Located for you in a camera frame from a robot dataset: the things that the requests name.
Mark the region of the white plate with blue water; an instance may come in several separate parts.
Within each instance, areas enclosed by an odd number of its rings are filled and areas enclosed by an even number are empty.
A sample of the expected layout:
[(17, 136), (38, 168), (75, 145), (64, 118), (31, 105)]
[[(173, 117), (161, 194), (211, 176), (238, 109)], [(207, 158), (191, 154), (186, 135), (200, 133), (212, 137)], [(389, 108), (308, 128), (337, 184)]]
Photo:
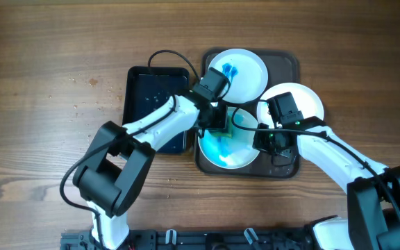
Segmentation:
[(230, 121), (235, 107), (228, 107), (230, 135), (211, 134), (209, 131), (199, 139), (200, 151), (213, 165), (222, 169), (239, 169), (252, 163), (259, 155), (253, 148), (254, 131), (242, 130)]

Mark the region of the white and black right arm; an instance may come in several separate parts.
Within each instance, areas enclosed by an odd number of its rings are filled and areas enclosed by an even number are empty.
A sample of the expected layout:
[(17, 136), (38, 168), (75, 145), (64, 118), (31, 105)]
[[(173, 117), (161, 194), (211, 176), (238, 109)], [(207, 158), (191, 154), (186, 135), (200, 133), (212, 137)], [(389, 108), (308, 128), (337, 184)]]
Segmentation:
[(361, 154), (317, 117), (256, 129), (257, 149), (284, 149), (291, 142), (347, 195), (347, 218), (312, 226), (319, 249), (400, 249), (400, 166), (387, 167)]

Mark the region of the green and yellow sponge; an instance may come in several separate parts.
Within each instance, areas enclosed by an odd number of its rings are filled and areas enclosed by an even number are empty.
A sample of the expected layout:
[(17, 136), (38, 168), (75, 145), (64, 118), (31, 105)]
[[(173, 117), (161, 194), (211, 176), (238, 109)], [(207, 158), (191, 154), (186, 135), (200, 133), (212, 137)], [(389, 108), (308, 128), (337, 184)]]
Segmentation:
[(224, 137), (224, 138), (232, 138), (233, 137), (233, 127), (226, 126), (225, 128), (218, 129), (210, 129), (209, 133), (216, 138)]

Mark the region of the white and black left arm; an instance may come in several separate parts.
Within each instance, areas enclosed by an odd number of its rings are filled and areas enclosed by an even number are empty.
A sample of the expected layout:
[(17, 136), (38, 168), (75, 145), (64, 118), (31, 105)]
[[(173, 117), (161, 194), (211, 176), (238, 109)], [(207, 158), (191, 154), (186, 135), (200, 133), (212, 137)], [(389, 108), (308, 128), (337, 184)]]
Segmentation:
[(226, 106), (191, 91), (174, 95), (149, 115), (119, 126), (107, 122), (71, 167), (72, 183), (92, 213), (94, 244), (118, 249), (128, 238), (128, 209), (140, 194), (156, 152), (191, 128), (225, 128)]

